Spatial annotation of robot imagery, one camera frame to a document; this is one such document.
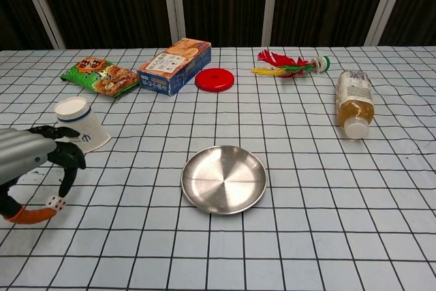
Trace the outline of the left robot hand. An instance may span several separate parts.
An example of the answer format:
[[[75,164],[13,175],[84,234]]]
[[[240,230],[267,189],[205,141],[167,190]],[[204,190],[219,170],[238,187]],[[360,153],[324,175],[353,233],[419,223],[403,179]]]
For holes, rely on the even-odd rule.
[[[1,216],[15,224],[37,224],[54,217],[65,204],[62,200],[76,180],[77,171],[86,168],[82,150],[71,142],[62,142],[64,137],[80,135],[69,127],[43,125],[25,130],[1,129]],[[58,195],[49,200],[48,206],[27,210],[9,195],[9,190],[19,178],[46,162],[54,163],[64,170]]]

